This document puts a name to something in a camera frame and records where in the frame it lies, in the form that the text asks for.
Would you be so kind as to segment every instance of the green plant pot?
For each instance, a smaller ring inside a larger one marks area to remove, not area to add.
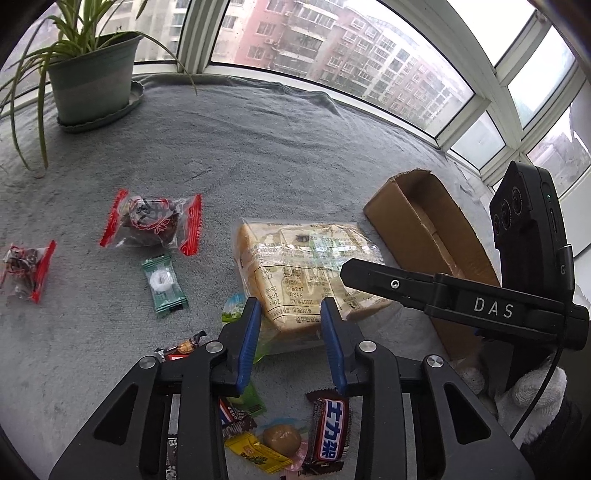
[[[104,35],[105,42],[112,35]],[[63,125],[80,125],[117,112],[129,102],[135,50],[141,35],[128,32],[108,47],[47,69]]]

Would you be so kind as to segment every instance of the window glass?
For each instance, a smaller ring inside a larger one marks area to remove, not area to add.
[[[521,126],[526,126],[556,90],[574,56],[554,27],[509,84]]]
[[[141,2],[142,0],[126,0],[111,17],[103,32],[138,30],[154,37],[176,54],[190,0],[150,0],[142,15],[136,20],[135,16]],[[139,42],[135,61],[170,59],[165,50],[149,40]]]
[[[546,136],[527,154],[552,175],[562,195],[591,166],[591,86],[586,82]]]
[[[57,5],[52,5],[41,16],[41,19],[43,19],[47,15],[61,16],[60,9],[57,7]],[[8,59],[6,60],[6,63],[4,64],[4,66],[2,66],[2,70],[0,70],[0,86],[4,85],[7,81],[9,81],[10,78],[16,73],[17,67],[14,66],[12,68],[9,68],[9,66],[12,65],[13,63],[19,61],[23,52],[25,51],[25,48],[27,48],[27,44],[29,43],[31,37],[35,33],[35,30],[39,26],[40,22],[41,22],[41,20],[36,20],[35,23],[33,23],[33,25],[31,25],[29,27],[27,32],[22,36],[21,40],[18,42],[17,46],[14,48],[14,50],[12,51],[12,53],[10,54]],[[31,44],[29,51],[33,51],[38,48],[47,47],[47,46],[51,45],[53,42],[55,42],[56,40],[57,40],[57,28],[53,25],[53,23],[51,21],[46,21],[43,24],[43,26],[41,27],[41,29],[39,30],[39,32],[37,33],[35,40],[33,40],[33,43]],[[33,73],[31,73],[27,78],[25,78],[23,81],[21,81],[21,83],[18,85],[17,95],[20,95],[20,94],[25,93],[33,88],[36,88],[39,85],[39,79],[40,79],[40,77],[39,77],[39,74],[37,73],[37,71],[33,71]],[[5,89],[0,90],[0,101],[4,99],[4,97],[8,94],[9,91],[10,91],[9,86],[6,87]]]
[[[428,41],[378,0],[245,0],[240,8],[229,4],[228,15],[235,27],[227,31],[224,19],[212,61],[319,82],[432,136],[473,95]],[[264,24],[273,25],[265,36]],[[260,49],[256,56],[252,47]],[[405,89],[403,107],[397,97]]]
[[[527,0],[447,0],[493,65],[501,59],[530,19],[534,7]]]
[[[495,123],[490,115],[484,112],[452,146],[452,150],[476,168],[482,168],[504,146],[505,142],[496,129]]]

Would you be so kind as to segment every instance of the plastic bread bag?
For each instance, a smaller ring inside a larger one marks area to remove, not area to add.
[[[242,219],[233,232],[233,255],[245,295],[258,298],[263,309],[256,359],[322,345],[325,297],[334,297],[343,320],[352,321],[391,304],[340,279],[351,258],[384,263],[355,223]]]

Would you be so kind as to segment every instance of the yellow candy wrapper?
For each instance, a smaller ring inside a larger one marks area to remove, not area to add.
[[[235,454],[254,463],[266,473],[277,473],[279,470],[282,470],[293,463],[289,458],[264,446],[250,432],[245,432],[226,440],[225,445]]]

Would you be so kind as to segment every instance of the chocolate wrapper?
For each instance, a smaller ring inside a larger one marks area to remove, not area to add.
[[[338,472],[349,451],[349,400],[336,390],[317,390],[307,393],[306,397],[312,402],[313,414],[308,453],[302,469],[315,475]]]

